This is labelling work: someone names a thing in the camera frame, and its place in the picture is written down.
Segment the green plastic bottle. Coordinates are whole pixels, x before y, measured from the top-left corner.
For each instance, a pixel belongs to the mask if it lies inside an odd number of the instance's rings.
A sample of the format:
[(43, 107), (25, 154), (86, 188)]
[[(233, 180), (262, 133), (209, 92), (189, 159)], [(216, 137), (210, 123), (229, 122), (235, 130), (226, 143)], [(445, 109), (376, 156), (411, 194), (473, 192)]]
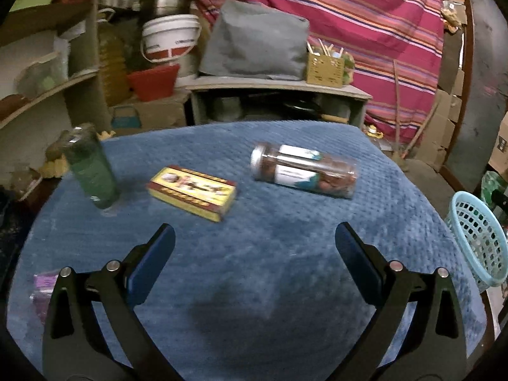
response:
[(507, 188), (507, 182), (495, 171), (487, 170), (480, 183), (480, 198), (490, 208), (494, 209), (492, 192), (495, 190), (503, 193)]

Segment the white plastic bucket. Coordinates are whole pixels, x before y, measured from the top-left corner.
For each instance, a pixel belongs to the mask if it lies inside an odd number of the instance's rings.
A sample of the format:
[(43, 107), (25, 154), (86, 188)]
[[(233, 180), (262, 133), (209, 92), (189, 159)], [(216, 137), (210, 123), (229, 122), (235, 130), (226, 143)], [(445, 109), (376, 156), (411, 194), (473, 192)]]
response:
[(153, 64), (177, 60), (197, 46), (202, 26), (198, 16), (171, 15), (143, 24), (140, 52)]

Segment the purple wrapper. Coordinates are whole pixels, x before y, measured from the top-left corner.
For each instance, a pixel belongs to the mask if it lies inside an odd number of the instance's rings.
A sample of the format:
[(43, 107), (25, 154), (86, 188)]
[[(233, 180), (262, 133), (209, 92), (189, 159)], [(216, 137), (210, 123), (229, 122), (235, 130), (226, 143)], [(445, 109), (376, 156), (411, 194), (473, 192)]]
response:
[(34, 275), (34, 291), (30, 295), (30, 300), (34, 306), (35, 314), (42, 325), (46, 321), (48, 307), (58, 275), (58, 270)]

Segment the plastic oil bottle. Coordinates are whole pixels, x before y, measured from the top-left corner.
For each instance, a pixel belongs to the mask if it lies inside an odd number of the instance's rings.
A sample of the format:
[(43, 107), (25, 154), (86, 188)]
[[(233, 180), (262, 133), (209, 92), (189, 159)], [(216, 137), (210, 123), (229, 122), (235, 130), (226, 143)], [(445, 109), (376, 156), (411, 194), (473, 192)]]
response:
[(129, 97), (124, 44), (115, 27), (109, 22), (113, 14), (115, 11), (111, 8), (97, 12), (99, 75), (108, 107), (115, 106)]

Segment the wooden side table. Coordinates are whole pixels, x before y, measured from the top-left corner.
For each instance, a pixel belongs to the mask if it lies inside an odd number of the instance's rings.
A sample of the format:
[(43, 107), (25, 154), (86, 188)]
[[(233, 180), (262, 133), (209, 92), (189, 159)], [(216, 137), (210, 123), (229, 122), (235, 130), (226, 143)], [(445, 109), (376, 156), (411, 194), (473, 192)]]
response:
[(372, 96), (352, 85), (331, 88), (304, 81), (199, 77), (184, 86), (188, 123), (318, 120), (362, 127)]

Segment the green tea jar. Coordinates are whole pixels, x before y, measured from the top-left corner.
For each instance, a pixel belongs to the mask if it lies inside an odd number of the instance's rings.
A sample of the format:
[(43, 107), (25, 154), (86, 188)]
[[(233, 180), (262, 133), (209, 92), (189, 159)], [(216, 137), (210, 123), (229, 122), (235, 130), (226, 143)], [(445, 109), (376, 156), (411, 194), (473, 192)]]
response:
[(60, 149), (82, 190), (99, 209), (114, 205), (120, 189), (95, 127), (83, 123), (63, 135)]

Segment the clear plastic storage box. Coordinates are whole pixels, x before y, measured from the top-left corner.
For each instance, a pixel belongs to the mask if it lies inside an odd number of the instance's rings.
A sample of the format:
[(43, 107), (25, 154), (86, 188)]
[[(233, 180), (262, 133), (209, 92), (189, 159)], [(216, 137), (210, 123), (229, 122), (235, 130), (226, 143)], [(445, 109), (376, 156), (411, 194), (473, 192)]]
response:
[(51, 52), (25, 67), (16, 77), (17, 94), (34, 99), (68, 80), (68, 56)]

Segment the red plastic basket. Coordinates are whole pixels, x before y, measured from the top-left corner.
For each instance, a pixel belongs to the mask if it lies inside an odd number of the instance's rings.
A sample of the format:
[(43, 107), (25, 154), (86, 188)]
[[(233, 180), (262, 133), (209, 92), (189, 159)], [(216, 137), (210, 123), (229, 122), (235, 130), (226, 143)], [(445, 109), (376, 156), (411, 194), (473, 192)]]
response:
[(179, 64), (163, 64), (134, 71), (127, 75), (127, 81), (139, 100), (152, 102), (173, 95), (179, 69)]

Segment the yellow egg tray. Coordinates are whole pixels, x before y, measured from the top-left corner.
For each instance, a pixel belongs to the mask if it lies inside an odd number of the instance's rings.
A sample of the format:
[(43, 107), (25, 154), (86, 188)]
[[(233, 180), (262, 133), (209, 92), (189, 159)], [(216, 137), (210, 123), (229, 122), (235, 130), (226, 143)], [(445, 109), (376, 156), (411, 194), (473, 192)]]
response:
[[(102, 131), (97, 132), (97, 139), (100, 141), (107, 140), (115, 137), (115, 131)], [(64, 156), (61, 156), (53, 161), (46, 161), (42, 166), (37, 169), (37, 172), (42, 178), (62, 178), (70, 170), (69, 164)]]

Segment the pink striped curtain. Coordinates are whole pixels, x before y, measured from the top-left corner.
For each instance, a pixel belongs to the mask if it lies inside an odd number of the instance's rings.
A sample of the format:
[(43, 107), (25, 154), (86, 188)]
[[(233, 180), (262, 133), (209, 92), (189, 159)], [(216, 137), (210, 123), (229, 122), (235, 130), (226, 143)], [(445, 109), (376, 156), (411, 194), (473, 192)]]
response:
[[(214, 23), (226, 0), (197, 0)], [(432, 109), (444, 48), (443, 0), (238, 0), (308, 19), (309, 41), (344, 49), (353, 84), (370, 94), (366, 120), (407, 143)]]

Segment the wooden wall shelf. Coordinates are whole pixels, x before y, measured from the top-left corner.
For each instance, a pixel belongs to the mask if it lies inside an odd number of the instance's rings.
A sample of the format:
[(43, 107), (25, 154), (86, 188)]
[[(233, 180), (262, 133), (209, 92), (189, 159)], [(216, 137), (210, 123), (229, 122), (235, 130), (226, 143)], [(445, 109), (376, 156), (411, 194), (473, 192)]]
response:
[[(1, 180), (36, 170), (46, 148), (64, 130), (91, 123), (110, 131), (111, 117), (99, 75), (98, 0), (51, 0), (11, 11), (1, 25)], [(68, 56), (68, 80), (28, 99), (15, 79), (51, 52)]]

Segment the light blue trash basket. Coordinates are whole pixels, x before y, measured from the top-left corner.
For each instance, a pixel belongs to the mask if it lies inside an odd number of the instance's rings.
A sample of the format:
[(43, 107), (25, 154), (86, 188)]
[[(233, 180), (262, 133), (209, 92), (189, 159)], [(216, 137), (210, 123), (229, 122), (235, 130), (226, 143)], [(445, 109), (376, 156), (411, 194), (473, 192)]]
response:
[(456, 192), (444, 220), (468, 263), (480, 292), (507, 278), (507, 241), (486, 204), (468, 192)]

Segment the blue knitted table cloth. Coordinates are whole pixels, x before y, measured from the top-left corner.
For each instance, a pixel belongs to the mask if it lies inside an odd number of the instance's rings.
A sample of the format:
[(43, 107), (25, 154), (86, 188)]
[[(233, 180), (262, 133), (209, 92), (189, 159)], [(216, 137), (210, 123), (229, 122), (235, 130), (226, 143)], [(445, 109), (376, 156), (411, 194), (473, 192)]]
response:
[[(258, 142), (289, 144), (355, 161), (351, 199), (311, 194), (251, 176)], [(462, 308), (467, 349), (486, 313), (461, 251), (429, 200), (354, 126), (251, 121), (190, 126), (107, 140), (121, 197), (97, 209), (71, 176), (43, 206), (10, 290), (7, 326), (34, 365), (43, 326), (31, 302), (34, 276), (97, 270), (170, 224), (176, 247), (136, 312), (157, 347), (187, 380), (323, 380), (373, 315), (335, 246), (339, 223), (412, 271), (447, 268)], [(177, 165), (237, 184), (219, 223), (147, 191)]]

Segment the yellow utensil holder box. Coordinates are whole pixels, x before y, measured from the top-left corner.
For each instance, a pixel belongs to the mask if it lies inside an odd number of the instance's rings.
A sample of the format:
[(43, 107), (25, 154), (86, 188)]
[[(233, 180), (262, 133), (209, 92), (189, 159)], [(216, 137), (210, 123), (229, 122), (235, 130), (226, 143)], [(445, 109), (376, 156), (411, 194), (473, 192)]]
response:
[(344, 85), (344, 59), (307, 45), (306, 82), (330, 88)]

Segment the grey fabric cover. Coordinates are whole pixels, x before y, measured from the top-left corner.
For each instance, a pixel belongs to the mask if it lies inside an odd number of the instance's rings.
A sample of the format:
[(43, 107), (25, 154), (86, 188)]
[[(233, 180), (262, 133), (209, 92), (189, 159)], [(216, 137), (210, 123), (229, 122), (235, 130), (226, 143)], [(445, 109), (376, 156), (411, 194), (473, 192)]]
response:
[(211, 31), (199, 71), (216, 77), (299, 81), (309, 21), (260, 4), (228, 0)]

